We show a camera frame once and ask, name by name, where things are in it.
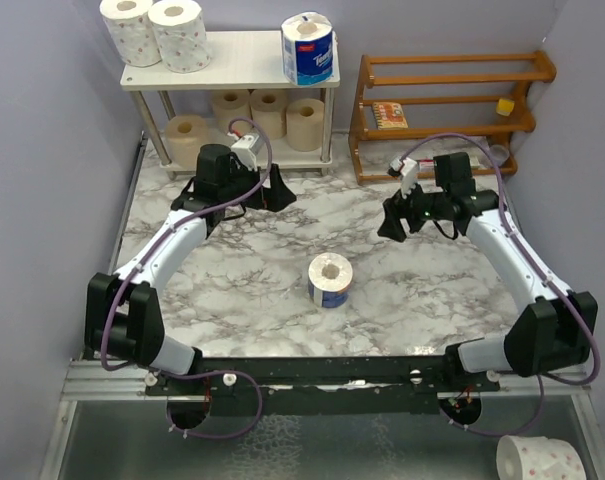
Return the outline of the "brown paper roll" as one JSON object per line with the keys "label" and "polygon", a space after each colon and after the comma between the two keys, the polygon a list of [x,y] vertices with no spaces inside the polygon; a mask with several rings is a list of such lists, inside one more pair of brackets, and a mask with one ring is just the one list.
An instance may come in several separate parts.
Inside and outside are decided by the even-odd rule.
{"label": "brown paper roll", "polygon": [[251,118],[248,89],[215,90],[212,92],[212,109],[223,134],[229,132],[229,123],[235,118]]}
{"label": "brown paper roll", "polygon": [[311,152],[322,146],[324,103],[313,98],[293,101],[286,109],[286,140],[301,152]]}
{"label": "brown paper roll", "polygon": [[168,153],[184,170],[195,170],[201,148],[210,143],[206,120],[198,115],[177,115],[165,129]]}
{"label": "brown paper roll", "polygon": [[286,135],[287,106],[288,97],[284,90],[256,89],[250,94],[252,118],[270,140]]}

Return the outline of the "blue roll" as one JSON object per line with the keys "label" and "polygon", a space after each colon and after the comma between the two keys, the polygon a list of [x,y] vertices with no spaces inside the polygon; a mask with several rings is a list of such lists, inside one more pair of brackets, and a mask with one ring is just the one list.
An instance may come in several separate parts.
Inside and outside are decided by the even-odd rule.
{"label": "blue roll", "polygon": [[294,85],[308,87],[333,73],[333,27],[318,12],[303,12],[281,24],[283,73]]}
{"label": "blue roll", "polygon": [[342,255],[326,252],[316,256],[308,267],[308,291],[313,303],[322,308],[337,308],[349,296],[353,267]]}

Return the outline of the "white red-dotted roll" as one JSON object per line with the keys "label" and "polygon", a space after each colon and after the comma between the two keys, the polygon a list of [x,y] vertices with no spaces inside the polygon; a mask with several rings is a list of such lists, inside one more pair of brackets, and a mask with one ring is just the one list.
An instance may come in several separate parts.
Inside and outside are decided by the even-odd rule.
{"label": "white red-dotted roll", "polygon": [[192,0],[163,0],[148,11],[164,66],[186,74],[206,68],[213,58],[201,6]]}
{"label": "white red-dotted roll", "polygon": [[149,67],[161,61],[148,12],[152,0],[102,0],[100,14],[122,61]]}

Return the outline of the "white red-dotted roll front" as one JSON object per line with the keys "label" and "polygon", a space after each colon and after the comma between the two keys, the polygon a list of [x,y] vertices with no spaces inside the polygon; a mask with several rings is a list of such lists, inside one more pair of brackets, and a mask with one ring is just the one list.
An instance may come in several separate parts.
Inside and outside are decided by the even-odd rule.
{"label": "white red-dotted roll front", "polygon": [[148,12],[152,0],[102,0],[100,14],[122,61],[149,67],[161,61]]}

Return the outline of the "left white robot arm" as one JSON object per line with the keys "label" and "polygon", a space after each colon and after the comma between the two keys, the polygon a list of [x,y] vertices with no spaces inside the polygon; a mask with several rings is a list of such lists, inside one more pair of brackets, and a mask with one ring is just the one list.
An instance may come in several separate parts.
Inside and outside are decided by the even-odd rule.
{"label": "left white robot arm", "polygon": [[202,147],[195,175],[152,239],[114,273],[97,273],[89,281],[84,344],[99,353],[104,369],[115,370],[108,361],[114,357],[119,367],[168,373],[168,382],[184,395],[202,385],[202,353],[166,333],[159,296],[191,252],[227,220],[228,208],[280,212],[295,202],[278,165],[249,167],[242,161],[247,152],[240,144]]}

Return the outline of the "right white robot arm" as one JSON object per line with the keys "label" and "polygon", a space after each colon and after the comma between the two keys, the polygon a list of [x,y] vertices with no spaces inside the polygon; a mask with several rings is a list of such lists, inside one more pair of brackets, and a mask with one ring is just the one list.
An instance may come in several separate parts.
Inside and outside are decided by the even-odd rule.
{"label": "right white robot arm", "polygon": [[428,222],[449,221],[454,236],[464,236],[489,260],[511,294],[518,318],[502,337],[471,340],[447,347],[443,383],[463,391],[479,372],[512,372],[521,377],[549,375],[584,363],[591,354],[597,302],[557,279],[521,235],[499,195],[477,190],[466,153],[435,158],[437,191],[417,182],[419,165],[396,158],[389,167],[400,189],[383,203],[379,236],[397,242]]}

